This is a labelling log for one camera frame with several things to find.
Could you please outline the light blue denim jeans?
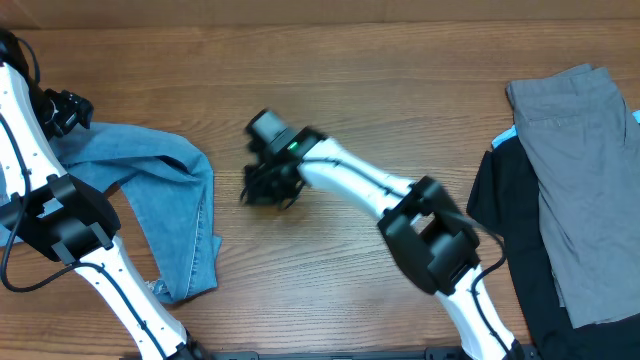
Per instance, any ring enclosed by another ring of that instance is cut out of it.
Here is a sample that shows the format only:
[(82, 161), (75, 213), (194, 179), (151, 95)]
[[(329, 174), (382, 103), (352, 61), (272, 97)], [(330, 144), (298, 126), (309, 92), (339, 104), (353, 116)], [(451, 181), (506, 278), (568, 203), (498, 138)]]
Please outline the light blue denim jeans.
[(198, 148), (176, 134), (109, 123), (74, 129), (50, 145), (71, 175), (101, 192), (116, 185), (124, 193), (160, 273), (148, 284), (160, 302), (217, 287), (214, 172)]

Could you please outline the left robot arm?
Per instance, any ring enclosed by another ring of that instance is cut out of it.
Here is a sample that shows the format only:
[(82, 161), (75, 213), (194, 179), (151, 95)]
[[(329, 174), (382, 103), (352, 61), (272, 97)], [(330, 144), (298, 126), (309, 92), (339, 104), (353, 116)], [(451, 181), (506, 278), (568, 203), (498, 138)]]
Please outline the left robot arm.
[(142, 359), (206, 359), (197, 342), (152, 294), (130, 260), (119, 218), (105, 195), (69, 174), (49, 142), (76, 125), (88, 128), (92, 103), (67, 90), (39, 86), (40, 70), (29, 44), (1, 32), (1, 165), (9, 200), (1, 224), (63, 269), (27, 287), (1, 276), (12, 292), (30, 292), (75, 272), (105, 300), (126, 328)]

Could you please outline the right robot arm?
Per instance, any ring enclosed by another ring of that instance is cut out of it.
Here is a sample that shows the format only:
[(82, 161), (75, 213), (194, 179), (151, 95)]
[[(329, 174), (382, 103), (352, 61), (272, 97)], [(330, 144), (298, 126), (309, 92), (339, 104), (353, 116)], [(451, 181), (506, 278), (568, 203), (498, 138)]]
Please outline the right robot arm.
[(439, 300), (467, 357), (523, 358), (522, 346), (501, 321), (484, 284), (500, 265), (480, 263), (477, 233), (483, 227), (461, 213), (438, 181), (389, 174), (335, 138), (310, 126), (296, 130), (269, 109), (252, 118), (245, 131), (257, 161), (244, 169), (241, 201), (285, 210), (310, 187), (350, 202), (376, 221), (404, 276)]

